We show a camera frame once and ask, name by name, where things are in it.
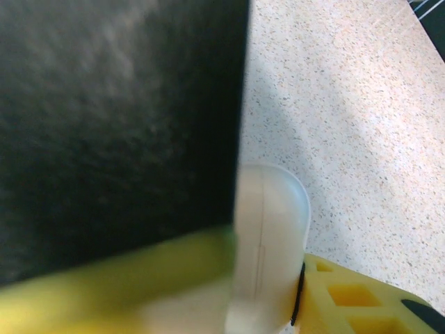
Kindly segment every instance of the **white plastic object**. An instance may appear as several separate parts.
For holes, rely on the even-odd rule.
[[[238,174],[234,292],[226,334],[279,333],[296,301],[311,208],[301,182],[270,164]]]
[[[246,164],[238,172],[234,279],[140,309],[147,333],[274,334],[289,322],[309,223],[309,198],[283,168]]]

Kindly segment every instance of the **black object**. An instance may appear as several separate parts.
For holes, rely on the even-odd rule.
[[[429,1],[420,10],[416,12],[417,17],[422,16],[428,9],[435,5],[439,0]],[[412,2],[410,5],[414,10],[420,2]],[[445,2],[441,3],[427,14],[421,21],[423,28],[430,37],[442,59],[445,61]]]
[[[0,286],[232,223],[248,13],[0,1]]]
[[[402,304],[439,334],[445,334],[445,317],[430,306],[403,299]]]
[[[291,326],[295,325],[297,321],[298,312],[300,311],[300,303],[301,296],[303,292],[303,287],[305,285],[305,272],[306,272],[306,264],[303,262],[303,266],[300,272],[300,279],[298,280],[298,288],[297,288],[297,296],[295,300],[295,306],[293,308],[292,317],[291,317]]]

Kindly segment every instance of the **yellow foam block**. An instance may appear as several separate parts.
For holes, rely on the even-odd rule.
[[[428,305],[419,297],[315,255],[306,254],[305,264],[296,333],[436,333],[401,302]]]
[[[221,334],[231,295],[232,279],[226,276],[48,334]]]
[[[220,228],[5,288],[0,333],[142,333],[133,309],[230,275],[234,254]]]

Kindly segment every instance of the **terrazzo surface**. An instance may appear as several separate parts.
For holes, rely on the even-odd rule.
[[[307,251],[445,314],[445,65],[406,0],[257,0],[248,58],[241,160],[307,187]]]

